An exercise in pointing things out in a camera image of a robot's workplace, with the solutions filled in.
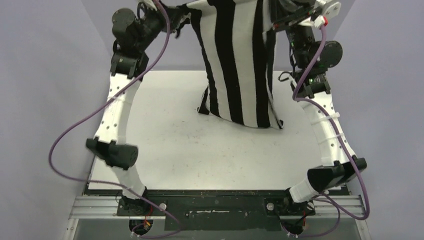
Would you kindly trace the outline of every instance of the silver bolt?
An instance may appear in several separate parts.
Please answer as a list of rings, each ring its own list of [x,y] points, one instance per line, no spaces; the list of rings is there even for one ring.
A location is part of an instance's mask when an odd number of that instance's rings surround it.
[[[274,210],[274,203],[270,202],[266,205],[266,209],[268,209],[269,211]]]
[[[166,210],[167,209],[167,205],[165,203],[161,203],[159,204],[159,208]]]

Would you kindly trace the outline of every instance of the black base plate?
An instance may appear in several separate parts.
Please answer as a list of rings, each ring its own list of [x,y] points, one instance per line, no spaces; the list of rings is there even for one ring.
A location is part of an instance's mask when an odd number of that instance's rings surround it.
[[[88,190],[86,195],[119,196],[121,190]],[[330,195],[349,195],[346,187],[330,191]],[[266,206],[272,202],[281,211],[285,190],[148,190],[147,198],[156,205],[166,204],[166,210],[183,225],[184,231],[243,231],[263,229],[281,231],[279,216]],[[118,207],[118,216],[139,216],[130,209]],[[153,209],[151,216],[165,214]],[[302,212],[279,212],[279,215],[299,216]],[[170,217],[165,217],[165,231],[176,231],[180,226]]]

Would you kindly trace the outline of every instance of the cable tie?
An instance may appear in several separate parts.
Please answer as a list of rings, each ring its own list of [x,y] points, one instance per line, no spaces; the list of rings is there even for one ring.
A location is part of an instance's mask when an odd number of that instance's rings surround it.
[[[338,119],[338,118],[340,118],[340,113],[336,112],[336,113],[331,114],[329,116],[321,117],[321,118],[319,118],[315,121],[312,121],[310,124],[315,125],[315,124],[318,124],[320,122],[327,121],[329,119]]]
[[[338,137],[343,137],[344,135],[345,135],[345,133],[344,133],[344,132],[341,132],[341,133],[340,133],[340,134],[338,134],[338,135],[334,135],[334,136],[331,136],[331,137],[325,138],[325,139],[323,139],[323,140],[319,141],[319,142],[318,142],[318,145],[320,145],[320,144],[322,144],[322,143],[324,143],[324,142],[327,142],[328,140],[331,140],[331,139],[337,139]]]

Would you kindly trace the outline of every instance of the striped fabric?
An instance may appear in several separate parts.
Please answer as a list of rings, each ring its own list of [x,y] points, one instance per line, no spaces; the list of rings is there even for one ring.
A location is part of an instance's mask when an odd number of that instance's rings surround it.
[[[197,0],[182,7],[190,13],[208,79],[197,111],[247,127],[282,129],[273,107],[276,34],[268,0]]]

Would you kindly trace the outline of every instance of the gray wall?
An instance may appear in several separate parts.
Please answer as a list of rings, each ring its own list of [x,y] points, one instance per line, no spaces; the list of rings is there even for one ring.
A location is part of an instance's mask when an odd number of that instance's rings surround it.
[[[373,240],[424,239],[423,10],[356,0],[335,36],[344,57],[328,75],[346,137],[368,160]]]
[[[112,54],[112,43],[115,37],[112,34],[112,15],[120,8],[137,9],[136,0],[81,0],[104,44]],[[192,2],[192,0],[163,0],[170,6]],[[339,0],[342,3],[340,14],[331,19],[328,26],[328,37],[333,38],[341,26],[343,19],[349,12],[355,0]],[[154,68],[155,70],[203,70],[205,68],[200,45],[192,27],[187,25],[181,31],[181,37],[171,38],[167,51],[163,58]],[[151,59],[154,59],[161,50],[165,40],[165,34],[161,34],[146,51]],[[280,33],[278,38],[277,55],[275,60],[276,69],[291,69],[289,62],[289,43],[285,33]]]
[[[80,0],[2,1],[0,32],[0,239],[58,240],[83,186],[49,169],[49,148],[104,102],[110,57]],[[99,117],[53,154],[65,173],[88,175]]]

